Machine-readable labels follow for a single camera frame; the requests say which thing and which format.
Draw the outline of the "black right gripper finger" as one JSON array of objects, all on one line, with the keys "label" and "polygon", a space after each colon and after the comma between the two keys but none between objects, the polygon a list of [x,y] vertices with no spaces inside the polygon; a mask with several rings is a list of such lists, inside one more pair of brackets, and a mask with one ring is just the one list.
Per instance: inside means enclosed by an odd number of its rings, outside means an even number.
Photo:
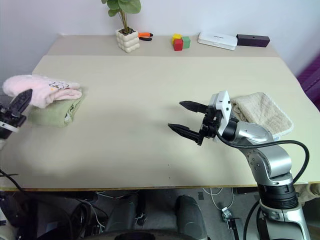
[{"label": "black right gripper finger", "polygon": [[181,124],[173,124],[173,123],[168,123],[167,126],[171,130],[173,130],[175,133],[177,133],[178,135],[194,141],[199,146],[202,145],[203,139],[200,138],[200,134],[198,132],[190,130],[189,127],[181,125]]},{"label": "black right gripper finger", "polygon": [[198,102],[194,102],[194,101],[180,101],[179,104],[181,106],[183,106],[184,108],[186,108],[189,111],[195,112],[195,113],[206,113],[208,110],[208,106],[198,103]]}]

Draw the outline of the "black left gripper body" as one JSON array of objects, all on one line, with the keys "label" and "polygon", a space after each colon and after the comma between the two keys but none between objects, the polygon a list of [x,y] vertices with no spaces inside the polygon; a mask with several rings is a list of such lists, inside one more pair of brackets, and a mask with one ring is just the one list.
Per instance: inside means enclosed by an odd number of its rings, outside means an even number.
[{"label": "black left gripper body", "polygon": [[3,105],[0,106],[0,127],[4,129],[20,128],[27,117],[20,112],[13,112]]}]

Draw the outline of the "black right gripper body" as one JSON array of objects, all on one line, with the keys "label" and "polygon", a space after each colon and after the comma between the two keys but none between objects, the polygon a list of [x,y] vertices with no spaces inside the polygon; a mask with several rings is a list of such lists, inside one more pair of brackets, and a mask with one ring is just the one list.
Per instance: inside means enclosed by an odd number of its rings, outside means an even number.
[{"label": "black right gripper body", "polygon": [[214,139],[221,126],[222,118],[223,113],[221,110],[217,110],[213,106],[208,106],[199,130],[199,140],[203,140],[204,138]]}]

